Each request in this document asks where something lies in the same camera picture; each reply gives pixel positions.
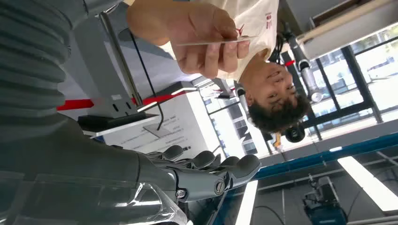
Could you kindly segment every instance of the curly black hair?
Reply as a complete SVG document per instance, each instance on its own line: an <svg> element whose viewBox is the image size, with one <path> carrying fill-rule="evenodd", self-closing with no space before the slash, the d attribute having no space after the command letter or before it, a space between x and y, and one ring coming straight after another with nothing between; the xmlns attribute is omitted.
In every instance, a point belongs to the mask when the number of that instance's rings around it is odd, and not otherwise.
<svg viewBox="0 0 398 225"><path fill-rule="evenodd" d="M305 96L297 95L297 105L294 107L290 101L282 104L282 110L270 112L254 102L249 106L249 114L253 124L264 132L282 132L288 127L298 123L308 112L310 104Z"/></svg>

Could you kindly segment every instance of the clear plastic film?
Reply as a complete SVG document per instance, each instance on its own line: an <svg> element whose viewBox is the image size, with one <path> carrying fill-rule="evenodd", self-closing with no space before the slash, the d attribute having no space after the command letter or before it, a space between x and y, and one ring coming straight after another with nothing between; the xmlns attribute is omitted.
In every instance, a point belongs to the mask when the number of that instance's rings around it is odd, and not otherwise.
<svg viewBox="0 0 398 225"><path fill-rule="evenodd" d="M23 181L8 175L0 176L0 197L0 225L7 220L19 225L188 223L180 208L150 183L54 175Z"/></svg>

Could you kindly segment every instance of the red logo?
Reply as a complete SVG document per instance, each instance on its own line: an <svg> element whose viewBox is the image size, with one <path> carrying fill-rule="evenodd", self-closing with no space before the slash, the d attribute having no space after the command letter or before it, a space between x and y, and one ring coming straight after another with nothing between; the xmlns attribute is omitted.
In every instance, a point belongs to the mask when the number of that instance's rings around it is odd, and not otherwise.
<svg viewBox="0 0 398 225"><path fill-rule="evenodd" d="M272 26L272 15L271 15L271 13L267 13L266 14L266 18L267 18L266 29L268 30Z"/></svg>
<svg viewBox="0 0 398 225"><path fill-rule="evenodd" d="M237 32L238 32L238 34L239 34L239 37L242 36L243 26L244 26L244 25L245 25L245 24L243 24L239 29L237 28Z"/></svg>

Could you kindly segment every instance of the finger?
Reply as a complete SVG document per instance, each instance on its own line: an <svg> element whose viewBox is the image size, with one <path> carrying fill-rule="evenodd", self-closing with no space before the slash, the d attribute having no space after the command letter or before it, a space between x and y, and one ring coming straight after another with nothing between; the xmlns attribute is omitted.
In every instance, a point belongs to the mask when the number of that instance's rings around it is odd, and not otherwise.
<svg viewBox="0 0 398 225"><path fill-rule="evenodd" d="M209 79L217 77L220 45L220 43L217 43L207 46L205 68L202 75Z"/></svg>
<svg viewBox="0 0 398 225"><path fill-rule="evenodd" d="M213 16L214 27L224 38L236 38L237 31L235 22L231 19L227 11L217 9Z"/></svg>
<svg viewBox="0 0 398 225"><path fill-rule="evenodd" d="M226 43L222 57L222 70L234 72L237 69L237 43Z"/></svg>
<svg viewBox="0 0 398 225"><path fill-rule="evenodd" d="M243 59L249 53L250 41L242 41L237 44L237 58Z"/></svg>
<svg viewBox="0 0 398 225"><path fill-rule="evenodd" d="M198 46L190 46L187 49L187 54L185 57L185 64L183 72L186 74L194 74L199 71L198 67Z"/></svg>

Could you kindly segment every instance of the bolt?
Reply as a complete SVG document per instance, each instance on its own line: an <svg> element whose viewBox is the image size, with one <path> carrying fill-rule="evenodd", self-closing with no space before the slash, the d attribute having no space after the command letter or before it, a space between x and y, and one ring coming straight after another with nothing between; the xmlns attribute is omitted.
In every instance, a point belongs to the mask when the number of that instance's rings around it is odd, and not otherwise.
<svg viewBox="0 0 398 225"><path fill-rule="evenodd" d="M223 180L218 180L214 186L214 192L217 195L221 195L225 189L225 184Z"/></svg>
<svg viewBox="0 0 398 225"><path fill-rule="evenodd" d="M184 190L177 190L177 192L176 192L176 197L177 197L177 198L184 198L184 197L185 197L185 194L186 194L186 191L184 191Z"/></svg>

